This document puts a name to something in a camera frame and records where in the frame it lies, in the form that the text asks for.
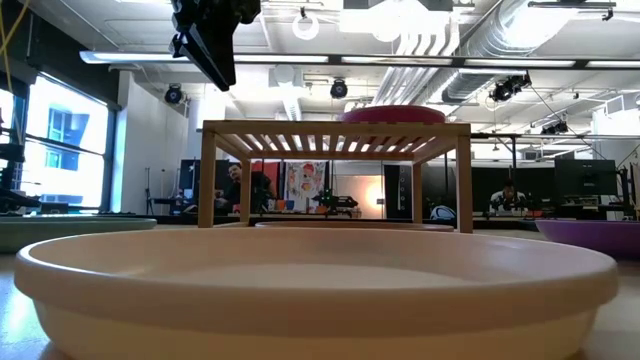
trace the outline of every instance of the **man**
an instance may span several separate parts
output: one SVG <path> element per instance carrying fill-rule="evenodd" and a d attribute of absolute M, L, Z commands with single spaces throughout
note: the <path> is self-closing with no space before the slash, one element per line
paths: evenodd
<path fill-rule="evenodd" d="M 518 192 L 513 186 L 513 181 L 508 179 L 504 183 L 502 191 L 498 191 L 491 195 L 489 213 L 497 213 L 501 211 L 511 211 L 514 208 L 524 209 L 526 197 L 523 193 Z"/>
<path fill-rule="evenodd" d="M 242 165 L 232 163 L 229 165 L 229 177 L 233 181 L 224 191 L 222 197 L 216 199 L 218 207 L 233 210 L 234 205 L 240 204 L 240 194 L 242 192 Z M 260 206 L 266 205 L 268 199 L 276 197 L 276 185 L 258 171 L 251 172 L 251 210 L 256 211 Z"/>

